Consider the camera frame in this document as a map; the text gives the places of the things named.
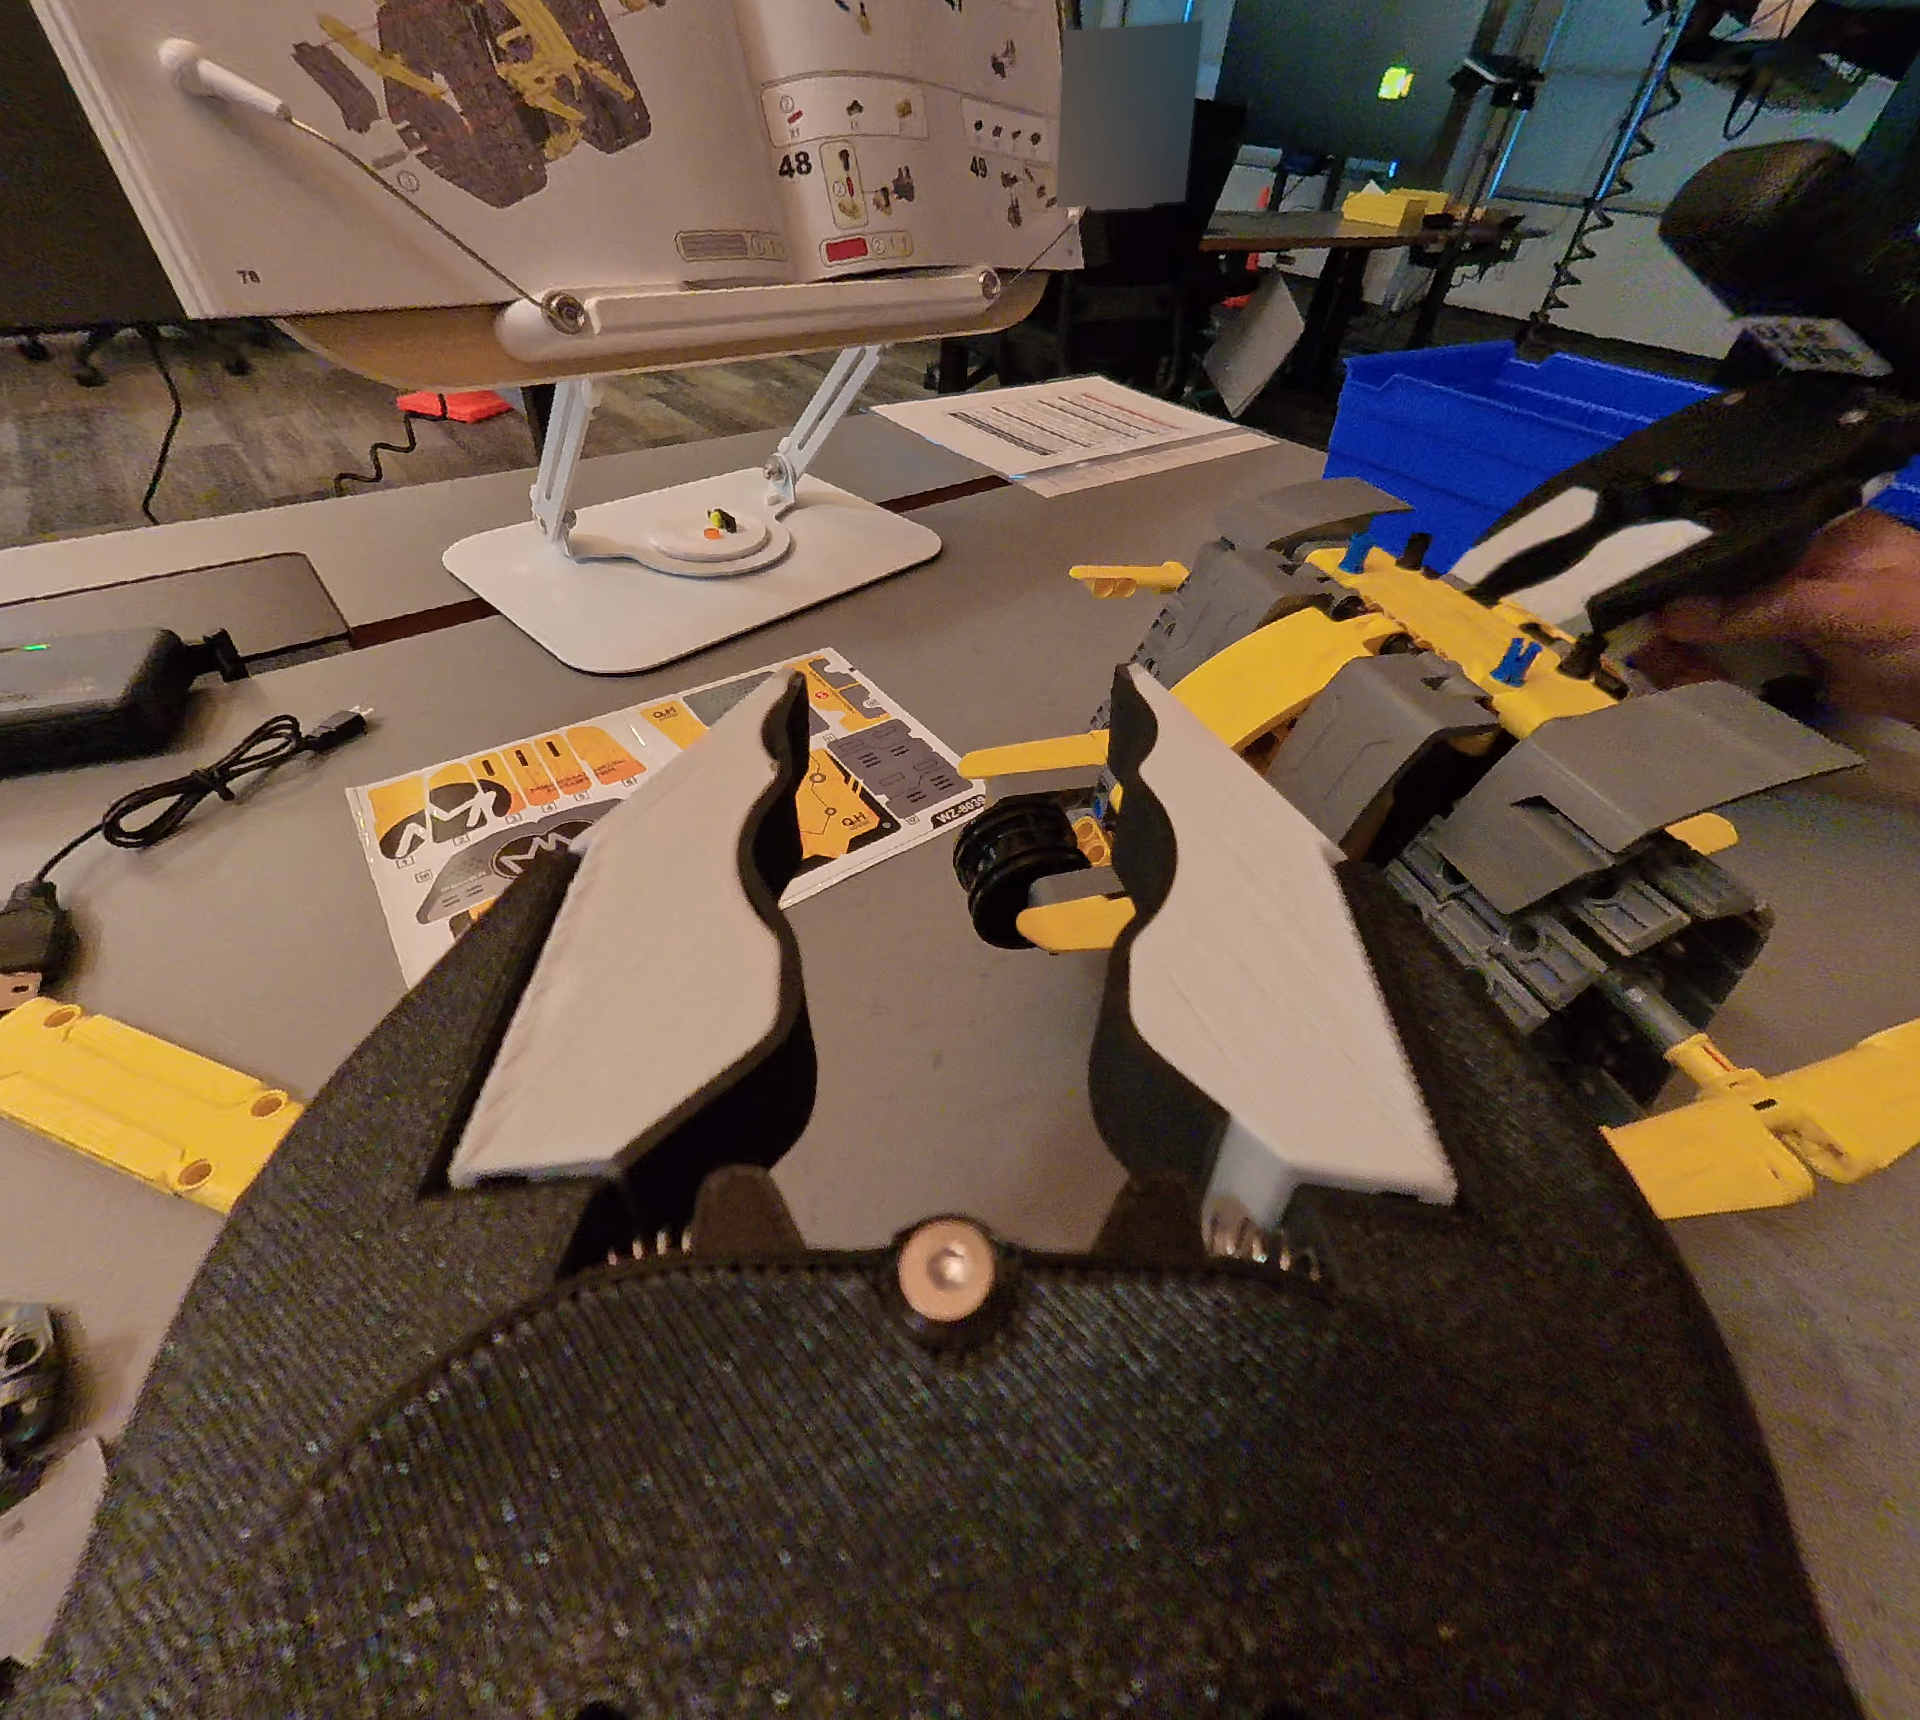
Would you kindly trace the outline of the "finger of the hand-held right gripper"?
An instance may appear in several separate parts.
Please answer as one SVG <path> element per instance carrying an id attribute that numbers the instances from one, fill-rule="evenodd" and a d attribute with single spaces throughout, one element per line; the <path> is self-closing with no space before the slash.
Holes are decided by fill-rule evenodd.
<path id="1" fill-rule="evenodd" d="M 1715 532 L 1678 484 L 1632 475 L 1611 484 L 1568 484 L 1500 525 L 1457 558 L 1457 583 L 1476 598 L 1564 598 L 1566 574 L 1601 538 L 1621 527 L 1689 517 Z M 1623 579 L 1601 595 L 1654 575 Z"/>
<path id="2" fill-rule="evenodd" d="M 1564 625 L 1595 625 L 1599 595 L 1665 565 L 1715 536 L 1689 517 L 1660 517 L 1609 532 L 1564 574 Z"/>

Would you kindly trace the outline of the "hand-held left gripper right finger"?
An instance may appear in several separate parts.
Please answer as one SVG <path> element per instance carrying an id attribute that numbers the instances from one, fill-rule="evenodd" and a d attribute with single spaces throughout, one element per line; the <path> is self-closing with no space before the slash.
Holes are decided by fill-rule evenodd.
<path id="1" fill-rule="evenodd" d="M 1108 960 L 1088 1097 L 1115 1159 L 1260 1228 L 1300 1185 L 1449 1205 L 1456 1178 L 1338 848 L 1138 666 L 1114 676 L 1110 770 L 1133 916 Z"/>

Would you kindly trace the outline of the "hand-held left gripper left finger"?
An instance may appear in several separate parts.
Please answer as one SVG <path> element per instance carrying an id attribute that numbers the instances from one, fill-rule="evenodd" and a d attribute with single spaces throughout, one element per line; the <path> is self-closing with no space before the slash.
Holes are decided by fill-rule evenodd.
<path id="1" fill-rule="evenodd" d="M 779 670 L 599 817 L 446 1179 L 610 1178 L 796 1031 L 803 679 Z"/>

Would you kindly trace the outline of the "yellow black toy tracked vehicle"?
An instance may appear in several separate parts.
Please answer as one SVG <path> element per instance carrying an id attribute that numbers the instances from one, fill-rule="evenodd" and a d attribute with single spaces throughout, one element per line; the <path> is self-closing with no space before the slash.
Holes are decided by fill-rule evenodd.
<path id="1" fill-rule="evenodd" d="M 1077 565 L 1158 590 L 1127 666 L 1167 687 L 1388 891 L 1536 1045 L 1668 1220 L 1800 1201 L 1915 1148 L 1915 1021 L 1765 1076 L 1710 1034 L 1770 930 L 1715 861 L 1722 807 L 1859 759 L 1727 679 L 1632 692 L 1601 638 L 1482 602 L 1372 522 L 1357 479 L 1238 506 L 1191 568 Z M 1111 950 L 1135 905 L 1114 865 L 1110 718 L 986 747 L 998 791 L 959 833 L 973 930 L 999 948 Z"/>

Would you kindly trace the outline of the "person's right hand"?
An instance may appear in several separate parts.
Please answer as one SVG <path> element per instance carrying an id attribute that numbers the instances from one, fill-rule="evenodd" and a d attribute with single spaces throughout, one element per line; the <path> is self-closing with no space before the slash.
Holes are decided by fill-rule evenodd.
<path id="1" fill-rule="evenodd" d="M 1811 538 L 1777 579 L 1662 607 L 1632 655 L 1656 686 L 1723 676 L 1719 653 L 1779 644 L 1806 657 L 1844 713 L 1917 724 L 1917 532 L 1855 510 Z"/>

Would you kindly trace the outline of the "blue storage bin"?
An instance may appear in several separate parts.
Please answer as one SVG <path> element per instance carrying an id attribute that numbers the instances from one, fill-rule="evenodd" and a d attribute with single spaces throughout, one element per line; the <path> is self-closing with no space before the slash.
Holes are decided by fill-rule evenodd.
<path id="1" fill-rule="evenodd" d="M 1508 339 L 1351 355 L 1324 478 L 1406 502 L 1373 522 L 1375 544 L 1427 532 L 1425 564 L 1446 572 L 1543 481 L 1708 391 L 1572 354 L 1529 362 Z"/>

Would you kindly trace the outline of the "yellow grey sticker sheet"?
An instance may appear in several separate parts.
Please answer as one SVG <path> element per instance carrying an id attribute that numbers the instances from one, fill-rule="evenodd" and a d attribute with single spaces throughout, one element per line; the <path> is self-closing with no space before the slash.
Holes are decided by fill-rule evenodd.
<path id="1" fill-rule="evenodd" d="M 957 827 L 986 788 L 918 718 L 833 648 L 796 655 L 809 759 L 796 790 L 791 908 Z M 402 771 L 348 794 L 402 976 L 414 984 L 537 858 L 645 786 L 773 667 Z"/>

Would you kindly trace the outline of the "white book stand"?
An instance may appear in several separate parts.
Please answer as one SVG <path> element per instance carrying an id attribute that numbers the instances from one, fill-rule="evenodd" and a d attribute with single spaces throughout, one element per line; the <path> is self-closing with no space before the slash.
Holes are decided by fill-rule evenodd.
<path id="1" fill-rule="evenodd" d="M 618 372 L 984 331 L 1077 259 L 1055 169 L 1060 39 L 991 18 L 828 0 L 808 18 L 659 11 L 605 32 L 397 11 L 373 48 L 377 165 L 339 114 L 309 122 L 293 69 L 211 28 L 136 29 L 115 144 L 195 318 L 249 309 L 405 386 L 556 384 L 534 519 L 469 534 L 443 565 L 587 674 L 641 674 L 928 562 L 940 539 L 789 463 L 571 507 L 598 391 Z M 700 551 L 708 507 L 737 522 Z"/>

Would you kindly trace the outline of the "printed paper sheet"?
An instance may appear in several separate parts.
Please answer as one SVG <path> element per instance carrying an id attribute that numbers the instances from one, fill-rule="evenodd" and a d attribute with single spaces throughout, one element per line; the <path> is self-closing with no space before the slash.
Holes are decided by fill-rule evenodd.
<path id="1" fill-rule="evenodd" d="M 1043 497 L 1275 444 L 1231 420 L 1093 376 L 910 398 L 874 411 Z"/>

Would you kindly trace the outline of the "yellow long panel brick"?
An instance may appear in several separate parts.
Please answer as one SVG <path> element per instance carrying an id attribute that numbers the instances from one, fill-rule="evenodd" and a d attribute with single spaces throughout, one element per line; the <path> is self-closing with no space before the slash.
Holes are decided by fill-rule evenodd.
<path id="1" fill-rule="evenodd" d="M 34 998 L 1 1019 L 1 1116 L 227 1213 L 302 1101 L 97 1012 Z"/>

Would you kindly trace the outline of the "black monitor screen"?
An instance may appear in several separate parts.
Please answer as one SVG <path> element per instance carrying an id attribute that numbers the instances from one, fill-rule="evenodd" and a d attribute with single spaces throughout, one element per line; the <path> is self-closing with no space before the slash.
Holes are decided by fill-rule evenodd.
<path id="1" fill-rule="evenodd" d="M 1491 0 L 1233 0 L 1213 97 L 1256 147 L 1417 169 Z"/>

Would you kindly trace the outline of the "black power bank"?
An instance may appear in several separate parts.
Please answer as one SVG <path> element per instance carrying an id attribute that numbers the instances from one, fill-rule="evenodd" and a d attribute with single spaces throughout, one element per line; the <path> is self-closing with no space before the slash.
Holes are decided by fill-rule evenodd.
<path id="1" fill-rule="evenodd" d="M 113 628 L 1 646 L 1 777 L 169 747 L 201 653 L 165 628 Z"/>

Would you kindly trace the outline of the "silver metal part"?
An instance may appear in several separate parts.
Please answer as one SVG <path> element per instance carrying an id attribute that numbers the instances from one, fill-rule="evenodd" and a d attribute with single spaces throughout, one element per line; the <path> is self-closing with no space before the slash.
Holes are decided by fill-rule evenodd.
<path id="1" fill-rule="evenodd" d="M 1 1301 L 1 1468 L 21 1468 L 55 1433 L 68 1392 L 60 1311 L 34 1300 Z"/>

